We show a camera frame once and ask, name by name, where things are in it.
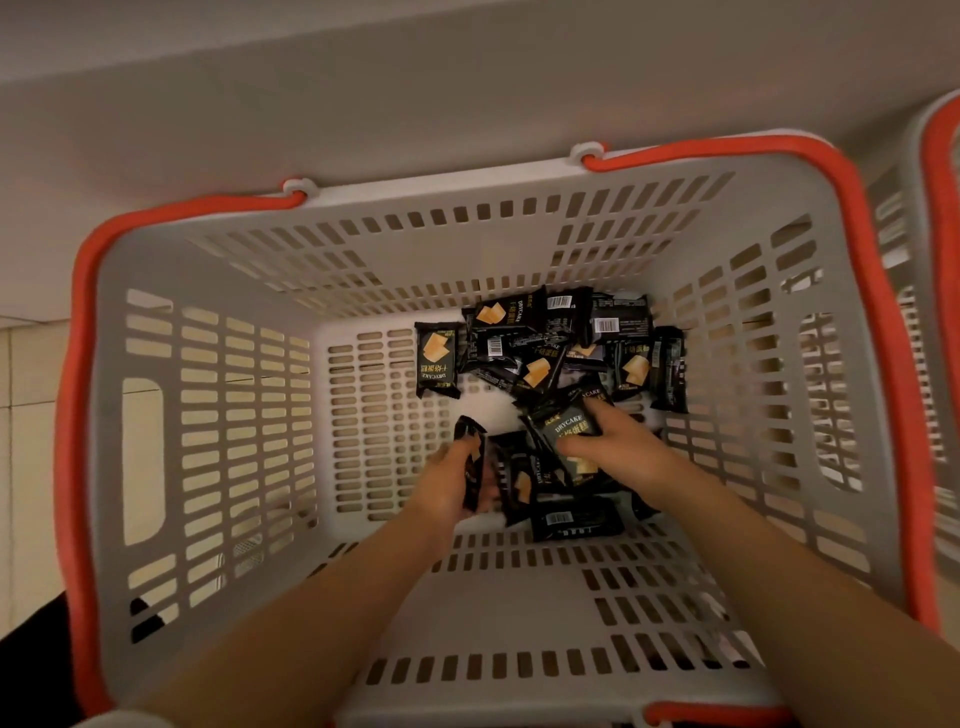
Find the red basket handle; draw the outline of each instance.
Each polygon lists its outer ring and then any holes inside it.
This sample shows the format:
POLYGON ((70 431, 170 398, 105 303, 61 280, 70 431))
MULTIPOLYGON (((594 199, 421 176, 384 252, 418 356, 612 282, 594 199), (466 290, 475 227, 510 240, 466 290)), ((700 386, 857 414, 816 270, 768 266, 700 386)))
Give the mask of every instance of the red basket handle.
POLYGON ((302 205, 306 199, 302 191, 286 197, 214 195, 128 212, 100 225, 77 253, 70 301, 70 337, 57 395, 54 518, 57 556, 70 614, 74 688, 88 716, 104 713, 114 706, 100 667, 100 620, 86 508, 86 415, 97 335, 100 264, 119 237, 137 228, 223 212, 290 209, 302 205))
MULTIPOLYGON (((952 131, 960 122, 960 103, 951 112, 952 131)), ((943 139, 937 139, 942 148, 943 139)), ((821 139, 802 134, 770 133, 697 139, 651 147, 624 155, 598 158, 586 154, 581 162, 591 172, 612 172, 642 164, 660 164, 696 157, 729 157, 757 154, 789 154, 819 169, 833 185, 843 217, 853 274, 863 301, 876 350, 883 396, 887 406, 890 437, 894 445, 897 495, 900 507, 900 559, 909 614, 934 632, 939 632, 934 592, 933 518, 935 475, 927 440, 924 403, 914 367, 910 339, 900 314, 893 287, 883 270, 876 246, 870 207, 856 167, 836 148, 821 139)), ((950 205, 938 201, 941 213, 950 205)), ((951 275, 960 270, 960 203, 952 196, 954 213, 949 254, 953 267, 938 269, 952 322, 954 392, 960 396, 960 291, 951 275)), ((960 417, 960 398, 954 397, 960 417)), ((785 708, 749 708, 695 703, 653 703, 644 711, 652 725, 661 720, 694 720, 716 725, 781 726, 792 719, 785 708)))

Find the basket rim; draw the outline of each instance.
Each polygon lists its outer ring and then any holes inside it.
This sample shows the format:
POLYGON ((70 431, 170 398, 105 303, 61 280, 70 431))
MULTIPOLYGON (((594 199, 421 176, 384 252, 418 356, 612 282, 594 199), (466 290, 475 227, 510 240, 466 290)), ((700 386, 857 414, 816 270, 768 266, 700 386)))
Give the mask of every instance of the basket rim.
POLYGON ((920 165, 929 220, 933 293, 938 333, 947 365, 951 414, 960 423, 960 189, 953 174, 951 149, 960 128, 960 94, 940 102, 924 126, 920 165))
MULTIPOLYGON (((935 480, 920 383, 906 326, 876 246, 866 194, 853 163, 824 140, 804 133, 761 133, 688 140, 619 156, 599 158, 585 155, 581 163, 591 172, 602 173, 689 158, 761 154, 788 154, 806 161, 828 179, 836 192, 851 266, 876 352, 894 449, 906 608, 914 619, 937 631, 932 549, 935 480)), ((305 200, 303 192, 285 198, 212 196, 131 212, 107 220, 80 248, 73 273, 73 317, 57 402, 54 495, 58 556, 70 611, 74 682, 78 699, 88 715, 114 707, 100 664, 99 619, 87 528, 85 482, 86 425, 96 341, 96 290, 100 264, 117 239, 138 228, 216 213, 291 209, 305 200)), ((957 377, 960 384, 960 366, 957 367, 957 377)), ((692 719, 722 725, 770 726, 784 724, 790 714, 783 707, 661 701, 647 705, 644 716, 654 725, 661 720, 692 719)))

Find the black snack package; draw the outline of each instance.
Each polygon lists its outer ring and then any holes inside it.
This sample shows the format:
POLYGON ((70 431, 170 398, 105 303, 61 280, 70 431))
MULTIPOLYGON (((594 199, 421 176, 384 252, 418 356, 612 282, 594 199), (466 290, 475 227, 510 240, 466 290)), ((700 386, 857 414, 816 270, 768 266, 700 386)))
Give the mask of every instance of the black snack package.
POLYGON ((590 344, 583 347, 575 344, 566 351, 564 366, 572 372, 606 372, 608 346, 609 344, 590 344))
POLYGON ((681 415, 686 411, 686 346, 684 333, 676 327, 657 327, 650 355, 651 406, 681 415))
POLYGON ((634 511, 634 515, 638 521, 646 521, 660 512, 641 498, 636 491, 630 493, 630 507, 634 511))
POLYGON ((566 357, 567 344, 541 344, 516 350, 522 366, 513 395, 523 403, 552 392, 566 357))
POLYGON ((607 388, 603 385, 603 382, 600 381, 600 376, 595 372, 590 372, 589 374, 581 377, 580 381, 578 381, 572 387, 568 387, 568 389, 571 394, 576 393, 580 397, 596 397, 599 400, 603 400, 607 404, 613 404, 610 394, 607 392, 607 388))
POLYGON ((602 435, 600 425, 587 410, 585 389, 580 383, 556 392, 530 412, 530 420, 542 441, 560 461, 567 485, 587 485, 599 473, 596 463, 581 457, 567 457, 557 452, 557 440, 566 435, 602 435))
POLYGON ((563 541, 618 536, 623 520, 609 498, 593 496, 569 502, 538 503, 530 517, 534 541, 563 541))
POLYGON ((466 346, 460 358, 460 371, 472 372, 490 364, 517 369, 520 362, 513 354, 509 338, 492 329, 478 329, 472 308, 464 308, 463 313, 467 321, 467 335, 464 337, 466 346))
POLYGON ((507 369, 493 364, 484 365, 470 369, 469 372, 478 379, 483 379, 488 384, 492 384, 497 389, 504 392, 513 392, 518 379, 516 369, 507 369))
POLYGON ((457 389, 457 332, 462 324, 417 322, 417 397, 426 390, 460 398, 457 389))
POLYGON ((650 339, 620 339, 612 349, 613 401, 628 400, 647 389, 650 374, 650 339))
POLYGON ((453 439, 463 440, 465 437, 471 437, 472 435, 477 435, 480 438, 480 444, 467 458, 467 464, 464 467, 464 478, 467 482, 467 490, 464 492, 464 508, 475 513, 477 503, 480 500, 480 487, 483 485, 483 464, 487 454, 487 430, 476 420, 461 415, 453 426, 453 439))
POLYGON ((530 454, 526 451, 496 449, 496 485, 507 525, 530 518, 530 504, 534 502, 534 477, 530 454))
POLYGON ((557 460, 556 455, 544 457, 534 450, 530 453, 530 470, 534 477, 534 493, 563 493, 569 494, 564 479, 566 473, 557 460))
POLYGON ((473 327, 503 331, 546 332, 546 286, 536 291, 478 303, 473 309, 473 327))
POLYGON ((561 344, 572 341, 581 346, 590 343, 590 311, 593 289, 589 286, 551 293, 546 299, 546 331, 521 331, 514 334, 514 346, 561 344))
POLYGON ((487 439, 498 448, 509 450, 510 452, 524 452, 530 449, 527 443, 527 431, 525 429, 519 429, 514 432, 501 432, 498 435, 489 435, 487 439))
POLYGON ((604 293, 593 294, 590 329, 594 342, 647 337, 653 328, 654 320, 646 296, 618 299, 604 293))

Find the shopping basket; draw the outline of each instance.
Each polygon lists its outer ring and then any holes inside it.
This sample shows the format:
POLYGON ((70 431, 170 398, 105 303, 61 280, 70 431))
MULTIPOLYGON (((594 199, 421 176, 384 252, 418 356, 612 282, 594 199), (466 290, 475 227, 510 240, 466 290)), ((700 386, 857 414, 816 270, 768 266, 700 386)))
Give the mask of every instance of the shopping basket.
POLYGON ((960 582, 960 92, 937 100, 873 149, 867 188, 877 244, 910 334, 937 474, 939 571, 960 582))
MULTIPOLYGON (((933 471, 910 344, 853 166, 773 132, 121 216, 77 261, 56 506, 90 712, 342 558, 409 497, 470 376, 414 395, 413 324, 540 285, 646 293, 687 332, 664 438, 865 588, 935 628, 933 471), (125 459, 153 383, 164 476, 125 459), (154 506, 131 514, 141 502, 154 506)), ((337 715, 345 726, 783 722, 675 523, 533 544, 463 522, 337 715)))

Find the person's right hand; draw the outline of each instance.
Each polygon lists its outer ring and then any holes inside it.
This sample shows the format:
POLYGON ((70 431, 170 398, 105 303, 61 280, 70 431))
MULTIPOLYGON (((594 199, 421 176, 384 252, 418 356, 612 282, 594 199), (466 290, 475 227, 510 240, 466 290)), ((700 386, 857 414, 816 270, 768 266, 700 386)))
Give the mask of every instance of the person's right hand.
POLYGON ((594 398, 586 402, 603 435, 562 437, 557 441, 560 454, 591 460, 659 510, 669 510, 671 494, 703 475, 623 410, 594 398))

